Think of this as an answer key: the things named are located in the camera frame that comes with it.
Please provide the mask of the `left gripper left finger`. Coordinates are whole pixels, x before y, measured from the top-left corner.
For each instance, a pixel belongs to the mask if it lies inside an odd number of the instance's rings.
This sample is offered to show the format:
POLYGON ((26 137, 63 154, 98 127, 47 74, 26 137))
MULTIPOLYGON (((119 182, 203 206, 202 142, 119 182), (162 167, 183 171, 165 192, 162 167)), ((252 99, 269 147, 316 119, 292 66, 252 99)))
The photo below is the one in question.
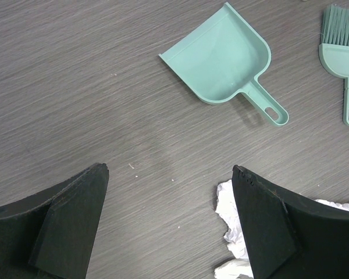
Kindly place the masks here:
POLYGON ((109 181, 104 163, 0 206, 0 278, 85 278, 109 181))

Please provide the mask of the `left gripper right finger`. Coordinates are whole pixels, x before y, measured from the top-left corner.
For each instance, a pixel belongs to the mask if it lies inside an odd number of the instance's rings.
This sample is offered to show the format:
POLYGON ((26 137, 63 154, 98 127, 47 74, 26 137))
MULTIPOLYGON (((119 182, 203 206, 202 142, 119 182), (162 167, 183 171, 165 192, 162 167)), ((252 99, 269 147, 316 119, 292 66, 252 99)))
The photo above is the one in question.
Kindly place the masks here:
POLYGON ((238 165, 232 184, 254 278, 349 278, 349 211, 238 165))

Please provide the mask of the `paper scrap top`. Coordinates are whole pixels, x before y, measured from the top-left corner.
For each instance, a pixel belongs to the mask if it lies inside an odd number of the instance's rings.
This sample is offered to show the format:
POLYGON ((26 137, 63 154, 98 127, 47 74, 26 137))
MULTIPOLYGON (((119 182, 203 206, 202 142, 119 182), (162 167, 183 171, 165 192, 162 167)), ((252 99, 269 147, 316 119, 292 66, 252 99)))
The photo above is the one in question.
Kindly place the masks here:
POLYGON ((216 194, 217 204, 215 212, 227 225, 227 231, 223 236, 227 242, 227 248, 236 259, 248 260, 248 252, 234 199, 232 181, 228 180, 220 183, 217 186, 216 194))

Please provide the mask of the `paper scrap narrow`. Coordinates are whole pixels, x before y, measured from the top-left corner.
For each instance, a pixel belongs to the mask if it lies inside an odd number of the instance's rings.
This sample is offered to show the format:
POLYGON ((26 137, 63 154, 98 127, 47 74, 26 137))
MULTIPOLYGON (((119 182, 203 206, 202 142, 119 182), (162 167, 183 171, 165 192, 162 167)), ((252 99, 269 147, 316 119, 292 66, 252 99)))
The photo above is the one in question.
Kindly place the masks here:
POLYGON ((331 202, 323 199, 316 199, 315 201, 327 206, 331 206, 333 208, 349 211, 349 203, 336 203, 336 202, 331 202))

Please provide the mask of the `green plastic dustpan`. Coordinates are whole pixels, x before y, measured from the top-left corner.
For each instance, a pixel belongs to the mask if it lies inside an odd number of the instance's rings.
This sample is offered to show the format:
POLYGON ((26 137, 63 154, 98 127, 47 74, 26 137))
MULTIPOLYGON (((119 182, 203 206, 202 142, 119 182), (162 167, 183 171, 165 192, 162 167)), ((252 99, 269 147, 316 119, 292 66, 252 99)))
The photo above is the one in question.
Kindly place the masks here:
POLYGON ((207 104, 243 94, 272 125, 289 121, 288 112, 258 81, 271 63, 269 45, 229 3, 160 58, 207 104))

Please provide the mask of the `green hand brush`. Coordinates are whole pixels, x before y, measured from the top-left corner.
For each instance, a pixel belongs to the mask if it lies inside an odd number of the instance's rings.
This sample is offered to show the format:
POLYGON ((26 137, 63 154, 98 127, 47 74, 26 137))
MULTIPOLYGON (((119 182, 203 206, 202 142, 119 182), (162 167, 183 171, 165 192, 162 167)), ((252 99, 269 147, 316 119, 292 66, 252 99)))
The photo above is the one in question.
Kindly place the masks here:
POLYGON ((343 122, 349 126, 349 9, 330 5, 323 11, 319 59, 329 74, 344 80, 343 122))

